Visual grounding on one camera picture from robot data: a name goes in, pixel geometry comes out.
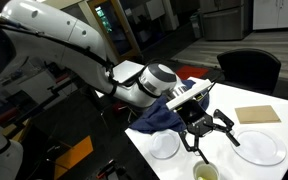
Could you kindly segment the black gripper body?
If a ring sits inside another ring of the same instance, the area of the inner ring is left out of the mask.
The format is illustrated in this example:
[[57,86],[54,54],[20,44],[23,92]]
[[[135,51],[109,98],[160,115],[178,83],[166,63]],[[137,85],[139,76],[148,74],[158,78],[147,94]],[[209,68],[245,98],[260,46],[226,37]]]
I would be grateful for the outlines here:
[[206,126],[204,122],[212,122],[213,119],[196,100],[189,100],[183,103],[176,108],[176,111],[190,134],[195,135],[196,129],[199,129],[198,135],[200,137],[212,132],[212,128]]

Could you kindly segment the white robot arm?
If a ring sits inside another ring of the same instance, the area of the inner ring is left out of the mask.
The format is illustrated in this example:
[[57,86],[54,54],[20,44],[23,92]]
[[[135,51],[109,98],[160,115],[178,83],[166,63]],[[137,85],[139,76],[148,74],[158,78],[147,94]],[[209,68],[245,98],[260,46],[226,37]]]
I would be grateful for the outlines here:
[[189,105],[209,83],[187,87],[168,67],[148,64],[124,82],[114,78],[101,35],[79,19],[36,0],[10,0],[0,12],[0,75],[20,57],[37,56],[58,63],[96,90],[131,105],[151,109],[163,94],[166,110]]

